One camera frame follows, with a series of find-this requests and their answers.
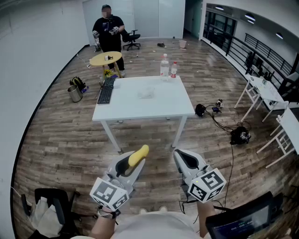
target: black bag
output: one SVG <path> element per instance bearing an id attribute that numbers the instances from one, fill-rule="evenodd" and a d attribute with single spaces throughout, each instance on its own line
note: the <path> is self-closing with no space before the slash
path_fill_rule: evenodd
<path id="1" fill-rule="evenodd" d="M 86 84 L 82 82 L 82 80 L 79 77 L 74 77 L 72 80 L 70 80 L 70 85 L 77 85 L 79 90 L 82 91 Z"/>
<path id="2" fill-rule="evenodd" d="M 232 135 L 232 140 L 230 144 L 244 144 L 249 142 L 251 135 L 245 127 L 238 127 L 237 129 L 230 132 Z"/>
<path id="3" fill-rule="evenodd" d="M 205 113 L 205 110 L 206 110 L 206 108 L 205 108 L 203 105 L 198 104 L 198 105 L 196 106 L 196 108 L 195 108 L 195 113 L 196 113 L 198 116 L 202 117 L 202 116 L 204 115 L 204 113 Z"/>

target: bracelet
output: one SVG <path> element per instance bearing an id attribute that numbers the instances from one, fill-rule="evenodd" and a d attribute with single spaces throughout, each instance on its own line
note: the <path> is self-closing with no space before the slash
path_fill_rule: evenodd
<path id="1" fill-rule="evenodd" d="M 114 219 L 121 213 L 119 210 L 116 210 L 113 212 L 106 212 L 106 211 L 102 210 L 102 208 L 103 208 L 102 205 L 98 206 L 98 216 L 102 217 L 102 218 Z"/>

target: keyboard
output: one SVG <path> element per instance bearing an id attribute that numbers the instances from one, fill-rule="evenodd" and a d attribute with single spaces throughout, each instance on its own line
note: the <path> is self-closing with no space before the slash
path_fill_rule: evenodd
<path id="1" fill-rule="evenodd" d="M 100 91 L 100 96 L 98 98 L 98 104 L 109 104 L 110 98 L 113 90 L 113 84 L 114 84 L 115 78 L 109 78 L 107 77 L 104 81 L 104 84 L 102 86 L 102 89 Z"/>

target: ceiling light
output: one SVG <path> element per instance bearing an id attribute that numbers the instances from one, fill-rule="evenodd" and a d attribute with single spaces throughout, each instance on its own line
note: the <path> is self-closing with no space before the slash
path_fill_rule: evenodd
<path id="1" fill-rule="evenodd" d="M 283 39 L 283 37 L 282 37 L 282 35 L 281 35 L 280 32 L 277 32 L 277 33 L 276 33 L 276 36 L 278 36 L 279 38 Z"/>
<path id="2" fill-rule="evenodd" d="M 221 10 L 221 11 L 224 10 L 223 7 L 221 7 L 221 6 L 216 6 L 215 8 L 216 8 L 216 9 L 219 9 L 219 10 Z"/>
<path id="3" fill-rule="evenodd" d="M 254 16 L 252 14 L 250 14 L 250 13 L 246 13 L 245 17 L 249 18 L 250 20 L 255 21 Z"/>

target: black t-shirt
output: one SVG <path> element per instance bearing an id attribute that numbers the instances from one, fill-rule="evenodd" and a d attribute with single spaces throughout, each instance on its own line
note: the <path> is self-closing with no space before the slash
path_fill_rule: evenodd
<path id="1" fill-rule="evenodd" d="M 110 18 L 100 18 L 98 19 L 94 26 L 93 31 L 97 31 L 99 33 L 99 41 L 102 47 L 111 46 L 111 45 L 121 45 L 121 35 L 118 33 L 116 35 L 111 35 L 109 33 L 114 27 L 123 26 L 123 21 L 118 16 L 111 15 Z"/>

